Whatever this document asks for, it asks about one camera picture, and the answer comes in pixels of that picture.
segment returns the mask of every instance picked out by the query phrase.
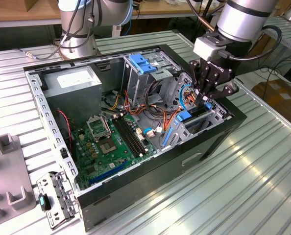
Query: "connector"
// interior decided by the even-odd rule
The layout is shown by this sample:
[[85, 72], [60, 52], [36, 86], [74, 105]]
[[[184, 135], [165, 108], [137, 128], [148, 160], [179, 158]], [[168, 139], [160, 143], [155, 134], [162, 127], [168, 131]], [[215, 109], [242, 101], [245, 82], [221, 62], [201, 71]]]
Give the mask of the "connector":
[[152, 130], [148, 131], [148, 132], [146, 133], [146, 135], [147, 135], [149, 138], [152, 138], [152, 137], [155, 136], [155, 134], [154, 134], [154, 132], [153, 132]]

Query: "robotic arm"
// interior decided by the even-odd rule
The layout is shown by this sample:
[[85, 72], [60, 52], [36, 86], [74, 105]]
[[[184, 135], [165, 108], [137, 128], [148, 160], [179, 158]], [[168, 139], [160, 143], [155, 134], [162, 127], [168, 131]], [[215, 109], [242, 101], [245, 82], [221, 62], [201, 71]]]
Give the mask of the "robotic arm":
[[62, 37], [60, 52], [68, 59], [99, 54], [94, 26], [127, 23], [132, 0], [59, 0]]
[[[190, 62], [196, 105], [208, 98], [225, 97], [237, 92], [232, 79], [239, 63], [262, 58], [278, 46], [282, 39], [280, 29], [272, 25], [263, 27], [276, 3], [277, 0], [228, 0], [217, 29], [211, 29], [211, 33], [196, 39], [194, 52], [201, 57], [200, 63], [195, 60]], [[244, 58], [252, 45], [251, 40], [264, 28], [277, 31], [279, 37], [274, 48], [259, 56]], [[218, 91], [216, 87], [223, 83], [227, 84], [222, 91]]]

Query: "aluminum extrusion table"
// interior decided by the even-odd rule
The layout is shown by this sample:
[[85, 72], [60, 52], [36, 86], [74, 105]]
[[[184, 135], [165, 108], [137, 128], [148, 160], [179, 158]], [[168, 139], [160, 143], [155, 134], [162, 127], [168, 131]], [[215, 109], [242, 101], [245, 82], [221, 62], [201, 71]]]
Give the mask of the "aluminum extrusion table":
[[[265, 25], [274, 25], [279, 27], [283, 33], [281, 44], [291, 50], [291, 22], [280, 16], [275, 16], [268, 18]], [[264, 32], [273, 39], [277, 39], [277, 33], [274, 30], [266, 29]]]
[[[103, 53], [168, 44], [186, 61], [192, 44], [171, 31], [97, 41]], [[54, 47], [34, 47], [47, 56]], [[56, 54], [47, 62], [59, 61]], [[44, 63], [0, 52], [0, 134], [19, 135], [36, 200], [36, 181], [58, 170], [22, 67]], [[229, 97], [248, 118], [205, 161], [95, 227], [89, 234], [290, 234], [291, 125], [251, 91]], [[51, 231], [37, 205], [0, 225], [0, 234], [82, 234], [78, 219]]]

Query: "red wire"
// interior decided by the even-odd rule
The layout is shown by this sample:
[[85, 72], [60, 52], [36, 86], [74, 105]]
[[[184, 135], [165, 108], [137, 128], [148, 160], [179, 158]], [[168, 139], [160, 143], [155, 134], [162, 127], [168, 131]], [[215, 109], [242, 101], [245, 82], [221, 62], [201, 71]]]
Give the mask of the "red wire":
[[69, 134], [69, 143], [70, 143], [70, 151], [72, 151], [72, 132], [71, 132], [71, 127], [69, 126], [68, 118], [66, 117], [65, 113], [63, 113], [63, 111], [61, 111], [61, 110], [57, 110], [57, 111], [59, 111], [63, 115], [63, 117], [65, 118], [65, 121], [67, 123], [68, 134]]

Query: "white label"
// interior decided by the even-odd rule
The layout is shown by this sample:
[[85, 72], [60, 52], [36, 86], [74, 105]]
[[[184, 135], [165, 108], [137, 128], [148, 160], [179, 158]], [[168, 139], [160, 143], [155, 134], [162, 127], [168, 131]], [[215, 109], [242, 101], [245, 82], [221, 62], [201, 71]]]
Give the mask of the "white label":
[[271, 83], [270, 86], [273, 87], [273, 89], [275, 89], [275, 90], [281, 89], [281, 87], [278, 84], [275, 84], [275, 83]]
[[86, 82], [93, 82], [93, 78], [90, 76], [88, 71], [83, 70], [58, 76], [57, 81], [61, 88], [66, 88]]
[[291, 99], [291, 96], [287, 93], [282, 93], [280, 95], [282, 96], [283, 99]]

